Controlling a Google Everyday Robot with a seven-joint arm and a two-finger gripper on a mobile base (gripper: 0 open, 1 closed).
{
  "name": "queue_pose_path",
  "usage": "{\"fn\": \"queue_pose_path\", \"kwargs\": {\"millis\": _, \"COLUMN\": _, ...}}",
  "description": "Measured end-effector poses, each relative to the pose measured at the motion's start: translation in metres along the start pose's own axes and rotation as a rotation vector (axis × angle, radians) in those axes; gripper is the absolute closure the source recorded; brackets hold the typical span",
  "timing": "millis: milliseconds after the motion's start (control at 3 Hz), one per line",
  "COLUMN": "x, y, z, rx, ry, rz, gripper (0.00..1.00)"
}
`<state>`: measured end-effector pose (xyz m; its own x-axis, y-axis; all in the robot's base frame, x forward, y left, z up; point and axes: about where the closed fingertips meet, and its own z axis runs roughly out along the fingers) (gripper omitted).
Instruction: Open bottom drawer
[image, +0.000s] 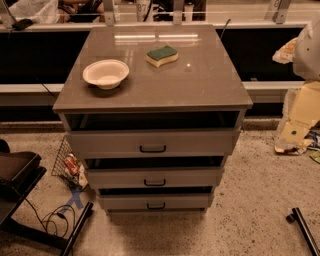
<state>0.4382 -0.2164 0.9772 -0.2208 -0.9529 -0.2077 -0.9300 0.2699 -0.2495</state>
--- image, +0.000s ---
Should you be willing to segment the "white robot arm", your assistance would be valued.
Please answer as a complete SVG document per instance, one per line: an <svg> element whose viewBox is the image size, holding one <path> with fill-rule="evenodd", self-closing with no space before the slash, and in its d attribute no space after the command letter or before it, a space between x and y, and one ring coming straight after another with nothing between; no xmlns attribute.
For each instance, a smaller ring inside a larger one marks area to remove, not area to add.
<svg viewBox="0 0 320 256"><path fill-rule="evenodd" d="M280 138L299 145L320 120L320 18L314 17L300 32L295 46L293 71L305 80L296 92Z"/></svg>

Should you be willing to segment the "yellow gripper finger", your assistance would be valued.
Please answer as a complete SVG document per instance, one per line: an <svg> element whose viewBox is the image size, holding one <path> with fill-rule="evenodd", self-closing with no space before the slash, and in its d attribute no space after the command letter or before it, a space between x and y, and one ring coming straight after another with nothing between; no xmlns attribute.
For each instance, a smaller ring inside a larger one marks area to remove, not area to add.
<svg viewBox="0 0 320 256"><path fill-rule="evenodd" d="M305 127L313 127L320 121L320 82L305 83L296 92L289 120Z"/></svg>
<svg viewBox="0 0 320 256"><path fill-rule="evenodd" d="M285 121L280 124L279 141L283 144L300 144L311 126L299 121Z"/></svg>

